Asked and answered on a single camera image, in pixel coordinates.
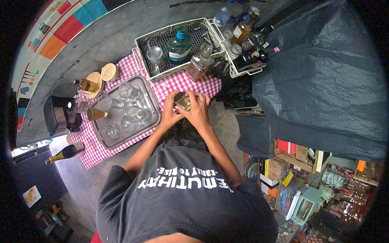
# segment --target green glass bottle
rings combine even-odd
[[[189,52],[191,51],[193,40],[187,35],[187,32],[188,29],[181,26],[178,28],[176,36],[169,40],[168,49],[170,62],[182,64],[189,61],[189,58],[191,57]]]

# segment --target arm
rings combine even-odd
[[[140,146],[140,148],[131,156],[131,158],[124,165],[124,169],[133,178],[139,175],[143,164],[151,156],[157,147],[158,142],[162,136],[176,124],[179,120],[184,118],[182,114],[177,115],[173,111],[172,101],[173,97],[179,91],[171,92],[166,98],[166,103],[163,108],[161,123],[155,128],[154,132],[147,138],[147,140]]]
[[[242,184],[242,178],[238,168],[232,162],[230,156],[227,154],[223,145],[221,145],[219,139],[217,138],[212,126],[209,124],[209,96],[205,95],[204,99],[202,94],[195,94],[193,91],[186,92],[186,95],[189,96],[191,110],[188,112],[180,107],[176,107],[176,109],[197,129],[200,136],[204,139],[209,152],[223,170],[226,178],[233,187],[237,187]]]

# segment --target metal tray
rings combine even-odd
[[[129,99],[124,100],[124,109],[118,110],[113,109],[109,110],[109,117],[107,119],[98,119],[92,121],[93,130],[99,141],[102,143],[104,148],[112,150],[118,146],[130,141],[131,139],[139,136],[145,131],[150,130],[151,128],[158,125],[161,120],[161,112],[159,108],[158,101],[154,95],[154,92],[151,89],[149,83],[144,79],[144,77],[136,75],[130,77],[126,82],[131,82],[131,84],[139,88],[142,92],[142,96],[137,100],[136,105],[146,108],[149,110],[149,117],[144,121],[144,126],[139,127],[138,124],[132,124],[131,129],[125,133],[117,133],[117,137],[111,140],[103,140],[99,134],[99,128],[104,127],[106,124],[113,124],[114,120],[121,115],[127,114],[128,109],[132,106]],[[121,99],[119,96],[119,85],[110,90],[107,94],[111,95],[115,99]],[[97,108],[97,100],[91,105],[92,108]]]

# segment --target cooking pot illustration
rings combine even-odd
[[[39,30],[43,33],[46,34],[46,32],[49,30],[51,26],[46,25],[45,23],[40,24]]]

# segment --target glass with brown liquid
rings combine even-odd
[[[259,9],[251,6],[249,11],[250,18],[240,22],[233,31],[234,36],[230,40],[230,44],[240,44],[243,39],[251,32],[251,27],[256,18],[259,16]]]
[[[86,110],[87,122],[95,121],[100,118],[108,118],[108,117],[109,117],[108,111],[104,112],[102,110],[91,108],[91,107],[88,107]]]

